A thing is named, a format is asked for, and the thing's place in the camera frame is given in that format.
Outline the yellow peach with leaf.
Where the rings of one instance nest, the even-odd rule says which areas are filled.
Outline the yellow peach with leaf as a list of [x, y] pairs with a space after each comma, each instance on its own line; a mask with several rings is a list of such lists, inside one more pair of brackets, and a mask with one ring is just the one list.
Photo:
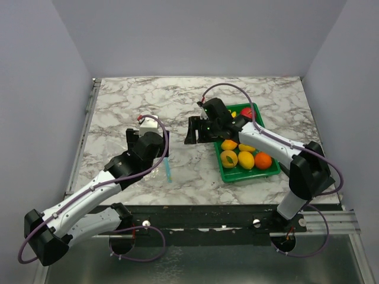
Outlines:
[[237, 154], [233, 150], [225, 150], [220, 154], [221, 165], [226, 169], [236, 167], [238, 163]]

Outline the clear zip bag teal zipper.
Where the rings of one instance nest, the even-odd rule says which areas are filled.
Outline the clear zip bag teal zipper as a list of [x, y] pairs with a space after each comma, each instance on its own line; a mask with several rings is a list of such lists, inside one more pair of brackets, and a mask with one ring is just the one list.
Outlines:
[[171, 164], [166, 157], [162, 163], [151, 173], [143, 177], [140, 181], [133, 184], [131, 189], [157, 189], [172, 188], [174, 186], [174, 177], [171, 170]]

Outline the yellow lemon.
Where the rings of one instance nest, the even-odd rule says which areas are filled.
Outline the yellow lemon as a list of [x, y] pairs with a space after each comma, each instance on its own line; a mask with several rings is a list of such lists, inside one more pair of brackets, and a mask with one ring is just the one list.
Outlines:
[[247, 146], [245, 144], [239, 144], [238, 147], [239, 147], [240, 151], [247, 151], [250, 153], [253, 153], [254, 151], [256, 151], [256, 148], [254, 148], [252, 146]]
[[255, 165], [254, 156], [248, 151], [240, 151], [237, 158], [239, 165], [246, 170], [251, 170]]

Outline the green plastic tray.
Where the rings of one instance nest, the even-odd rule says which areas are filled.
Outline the green plastic tray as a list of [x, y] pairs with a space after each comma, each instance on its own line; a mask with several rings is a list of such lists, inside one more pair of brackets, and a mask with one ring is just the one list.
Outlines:
[[[247, 104], [237, 104], [237, 105], [227, 105], [226, 108], [230, 112], [236, 112], [236, 114], [239, 114], [240, 111], [246, 107], [250, 107], [249, 103]], [[261, 126], [265, 127], [264, 121], [261, 117], [259, 108], [256, 103], [253, 103], [253, 108], [256, 113], [256, 122]], [[222, 153], [221, 149], [221, 143], [222, 141], [218, 141], [214, 143], [214, 148], [216, 151], [216, 157], [219, 164], [219, 171], [221, 179], [224, 183], [233, 183], [233, 182], [241, 182], [249, 179], [256, 179], [256, 178], [266, 178], [268, 176], [277, 175], [281, 172], [280, 166], [278, 162], [272, 158], [272, 165], [271, 167], [261, 170], [258, 169], [256, 166], [254, 166], [251, 170], [246, 170], [242, 168], [239, 164], [236, 165], [234, 168], [224, 168], [221, 163], [220, 155]]]

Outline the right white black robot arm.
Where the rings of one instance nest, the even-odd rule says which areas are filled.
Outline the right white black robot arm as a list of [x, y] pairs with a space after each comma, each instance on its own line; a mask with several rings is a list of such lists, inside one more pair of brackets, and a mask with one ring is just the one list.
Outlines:
[[188, 119], [185, 144], [210, 143], [221, 138], [252, 146], [277, 160], [287, 170], [290, 192], [272, 216], [273, 227], [286, 231], [293, 217], [333, 182], [321, 146], [311, 141], [302, 144], [259, 126], [254, 115], [231, 115], [221, 99], [200, 103], [203, 113]]

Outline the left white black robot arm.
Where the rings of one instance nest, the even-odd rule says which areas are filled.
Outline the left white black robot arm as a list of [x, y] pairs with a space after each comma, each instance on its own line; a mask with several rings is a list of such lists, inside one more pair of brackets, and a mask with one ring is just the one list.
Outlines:
[[59, 204], [24, 217], [25, 243], [43, 266], [60, 260], [78, 242], [101, 233], [134, 231], [132, 213], [114, 203], [94, 214], [100, 203], [140, 181], [169, 151], [169, 131], [146, 132], [130, 149], [113, 157], [87, 185]]

